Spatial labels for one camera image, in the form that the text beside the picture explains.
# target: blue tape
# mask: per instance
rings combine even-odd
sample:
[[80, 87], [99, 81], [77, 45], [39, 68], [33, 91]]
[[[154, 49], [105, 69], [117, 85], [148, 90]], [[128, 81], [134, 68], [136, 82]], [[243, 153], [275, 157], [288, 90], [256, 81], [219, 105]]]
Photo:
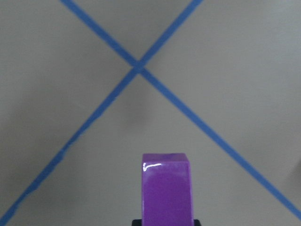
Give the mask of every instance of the blue tape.
[[[137, 61], [132, 57], [117, 41], [115, 41], [101, 26], [99, 26], [82, 9], [70, 0], [62, 0], [71, 11], [73, 11], [87, 26], [89, 26], [101, 39], [109, 44], [123, 59], [130, 65], [135, 66]], [[206, 133], [217, 145], [219, 145], [231, 158], [233, 158], [242, 168], [251, 174], [260, 184], [263, 185], [276, 199], [278, 199], [289, 211], [301, 220], [301, 211], [290, 202], [275, 186], [273, 186], [258, 170], [256, 170], [247, 160], [245, 160], [234, 148], [223, 140], [213, 129], [211, 129], [198, 115], [187, 107], [175, 94], [164, 86], [147, 69], [141, 71], [142, 76], [149, 81], [162, 95], [172, 102], [184, 115]]]
[[114, 88], [114, 90], [105, 98], [105, 100], [99, 105], [99, 107], [89, 116], [86, 122], [75, 132], [75, 134], [69, 139], [64, 147], [55, 155], [50, 163], [43, 169], [43, 171], [34, 179], [34, 181], [25, 189], [25, 191], [19, 196], [19, 198], [13, 203], [13, 205], [7, 210], [7, 212], [0, 219], [0, 226], [6, 225], [6, 223], [14, 216], [18, 206], [23, 200], [33, 191], [35, 191], [40, 184], [51, 174], [55, 167], [63, 160], [66, 152], [74, 142], [92, 125], [92, 123], [102, 116], [104, 111], [113, 103], [115, 98], [126, 88], [127, 85], [135, 78], [135, 76], [144, 68], [147, 62], [159, 51], [159, 49], [166, 43], [166, 41], [174, 34], [179, 26], [188, 18], [193, 12], [196, 6], [200, 3], [200, 0], [195, 0], [188, 5], [188, 7], [175, 19], [175, 21], [163, 32], [163, 34], [157, 39], [157, 41], [149, 48], [149, 50], [143, 55], [140, 61], [136, 61], [130, 56], [115, 40], [110, 38], [102, 28], [98, 27], [96, 23], [92, 23], [88, 15], [84, 13], [78, 6], [76, 6], [70, 0], [62, 0], [62, 2], [74, 13], [76, 13], [86, 24], [99, 36], [117, 51], [123, 58], [135, 64], [135, 67], [131, 69], [122, 81]]

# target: purple object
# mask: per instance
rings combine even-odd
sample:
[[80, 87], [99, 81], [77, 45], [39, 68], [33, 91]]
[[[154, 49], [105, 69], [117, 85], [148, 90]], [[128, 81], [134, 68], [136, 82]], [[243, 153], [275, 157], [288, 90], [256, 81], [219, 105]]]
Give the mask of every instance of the purple object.
[[193, 226], [190, 164], [185, 154], [144, 154], [142, 226]]

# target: purple block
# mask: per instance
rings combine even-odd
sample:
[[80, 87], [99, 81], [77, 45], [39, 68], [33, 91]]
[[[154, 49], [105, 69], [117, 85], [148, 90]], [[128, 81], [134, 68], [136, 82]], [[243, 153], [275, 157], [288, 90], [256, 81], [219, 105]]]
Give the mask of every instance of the purple block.
[[144, 154], [142, 226], [193, 226], [190, 164], [185, 154]]

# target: black base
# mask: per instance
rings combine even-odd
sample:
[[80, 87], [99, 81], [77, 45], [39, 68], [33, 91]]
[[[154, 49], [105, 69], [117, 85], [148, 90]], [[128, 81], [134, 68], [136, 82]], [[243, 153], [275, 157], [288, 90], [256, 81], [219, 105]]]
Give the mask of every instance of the black base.
[[[133, 220], [132, 226], [142, 226], [142, 220]], [[194, 220], [194, 226], [201, 226], [201, 222], [199, 220]]]

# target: gray wall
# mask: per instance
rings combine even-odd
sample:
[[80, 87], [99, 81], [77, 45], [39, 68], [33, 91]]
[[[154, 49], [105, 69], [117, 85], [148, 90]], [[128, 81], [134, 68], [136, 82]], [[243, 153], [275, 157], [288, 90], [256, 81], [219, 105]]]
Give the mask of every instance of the gray wall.
[[[77, 0], [140, 58], [185, 0]], [[147, 68], [301, 208], [301, 1], [205, 0]], [[0, 3], [0, 215], [130, 67], [57, 0]], [[185, 152], [204, 226], [299, 220], [137, 77], [9, 226], [129, 226], [143, 153]]]

